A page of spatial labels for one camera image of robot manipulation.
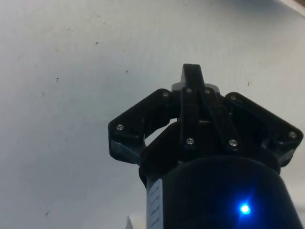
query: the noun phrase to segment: black cylindrical body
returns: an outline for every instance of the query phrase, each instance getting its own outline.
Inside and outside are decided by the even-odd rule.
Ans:
[[[303,228],[280,176],[247,158],[197,159],[147,188],[149,229]]]

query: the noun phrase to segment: gray surface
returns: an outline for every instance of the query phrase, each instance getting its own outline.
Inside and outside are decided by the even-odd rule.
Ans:
[[[108,156],[107,123],[170,89],[185,62],[305,130],[305,23],[274,2],[1,3],[1,229],[119,229],[144,210],[137,166]],[[299,207],[303,150],[283,172]]]

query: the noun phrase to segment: screw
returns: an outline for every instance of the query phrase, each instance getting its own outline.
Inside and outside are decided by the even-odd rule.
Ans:
[[[117,129],[117,130],[123,130],[123,129],[124,129],[124,126],[123,126],[122,124],[118,124],[118,125],[116,126],[116,129]]]
[[[188,139],[186,140],[186,143],[187,143],[188,145],[194,145],[194,144],[195,144],[195,141],[194,141],[194,139],[192,139],[192,138],[188,138]]]
[[[238,142],[237,142],[235,139],[231,139],[231,140],[229,141],[229,144],[230,144],[230,146],[233,146],[233,147],[238,146]]]
[[[291,138],[296,138],[296,137],[297,137],[296,132],[290,131],[290,132],[289,132],[289,137],[291,137]]]

